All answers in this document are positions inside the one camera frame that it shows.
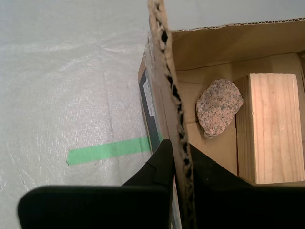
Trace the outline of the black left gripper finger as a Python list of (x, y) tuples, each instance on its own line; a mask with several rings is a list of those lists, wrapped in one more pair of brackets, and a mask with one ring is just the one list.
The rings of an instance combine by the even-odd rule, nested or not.
[(304, 187), (253, 186), (194, 146), (197, 225), (200, 229), (303, 229)]
[(25, 194), (17, 213), (24, 229), (168, 229), (174, 161), (163, 140), (121, 186), (43, 186)]

